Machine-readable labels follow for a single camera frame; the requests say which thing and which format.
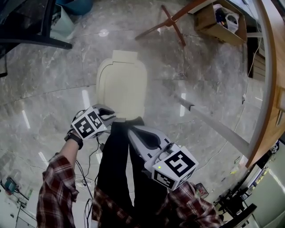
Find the cardboard box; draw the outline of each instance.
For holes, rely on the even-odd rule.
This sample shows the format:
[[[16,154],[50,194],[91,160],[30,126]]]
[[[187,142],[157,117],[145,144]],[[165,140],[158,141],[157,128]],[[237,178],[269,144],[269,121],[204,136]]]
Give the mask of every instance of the cardboard box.
[[[227,28],[217,23],[213,8],[213,5],[215,4],[221,4],[223,7],[240,15],[239,28],[235,33],[232,33]],[[247,42],[244,15],[225,0],[217,0],[199,10],[195,14],[195,30],[217,37],[219,40],[225,41],[234,46],[242,45]]]

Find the red plaid shirt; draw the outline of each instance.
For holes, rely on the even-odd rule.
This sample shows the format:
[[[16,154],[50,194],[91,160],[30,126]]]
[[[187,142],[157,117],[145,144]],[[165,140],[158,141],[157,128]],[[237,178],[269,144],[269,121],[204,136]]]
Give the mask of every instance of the red plaid shirt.
[[[69,161],[62,155],[55,155],[43,173],[43,180],[37,204],[38,228],[75,227],[72,203],[76,201],[78,191],[75,188],[75,173]],[[128,227],[140,227],[131,216],[95,187],[92,220],[98,221],[98,227],[102,224],[104,210],[115,212],[112,214]],[[218,228],[223,224],[213,205],[200,198],[194,184],[188,182],[169,193],[157,212],[165,227],[169,227],[169,219],[174,214],[182,221],[177,227]]]

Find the marble floor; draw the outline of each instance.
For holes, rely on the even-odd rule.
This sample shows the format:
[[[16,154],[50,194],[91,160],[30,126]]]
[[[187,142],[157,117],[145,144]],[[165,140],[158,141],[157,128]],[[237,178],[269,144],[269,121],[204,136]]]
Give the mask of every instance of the marble floor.
[[[89,13],[76,19],[69,40],[71,50],[21,44],[9,52],[8,76],[0,79],[0,179],[18,172],[24,192],[41,185],[46,161],[59,152],[72,118],[85,108],[82,95],[88,94],[91,105],[97,102],[100,63],[119,49],[138,52],[147,68],[145,124],[185,145],[199,161],[190,181],[206,187],[208,201],[235,183],[244,169],[230,173],[242,154],[198,117],[187,111],[181,115],[174,95],[185,93],[186,99],[195,101],[249,142],[259,115],[263,83],[247,79],[246,45],[233,47],[198,34],[192,15],[177,22],[187,43],[184,49],[173,28],[134,40],[143,30],[165,19],[161,4],[175,13],[186,3],[97,0]],[[93,140],[79,151],[77,159],[84,172],[96,148]],[[99,169],[100,156],[96,155],[91,157],[91,179]],[[126,175],[134,198],[130,160]]]

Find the blue trash bin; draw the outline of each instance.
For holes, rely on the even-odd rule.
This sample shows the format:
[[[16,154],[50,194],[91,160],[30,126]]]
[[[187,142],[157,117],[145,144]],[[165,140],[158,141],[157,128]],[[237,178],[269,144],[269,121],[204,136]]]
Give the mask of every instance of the blue trash bin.
[[[84,15],[91,10],[93,6],[93,0],[74,0],[67,4],[60,5],[69,14]]]

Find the plaid shirt sleeve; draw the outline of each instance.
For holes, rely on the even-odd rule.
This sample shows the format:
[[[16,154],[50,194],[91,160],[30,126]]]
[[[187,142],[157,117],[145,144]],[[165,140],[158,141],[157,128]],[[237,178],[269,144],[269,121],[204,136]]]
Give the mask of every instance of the plaid shirt sleeve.
[[[170,211],[182,221],[179,227],[219,228],[224,224],[214,206],[200,198],[195,185],[187,181],[167,195],[158,211],[158,215],[163,216],[166,227],[169,224],[168,218],[171,217]]]
[[[76,201],[78,191],[69,161],[56,154],[43,173],[43,181],[37,203],[38,228],[74,228],[72,202]]]

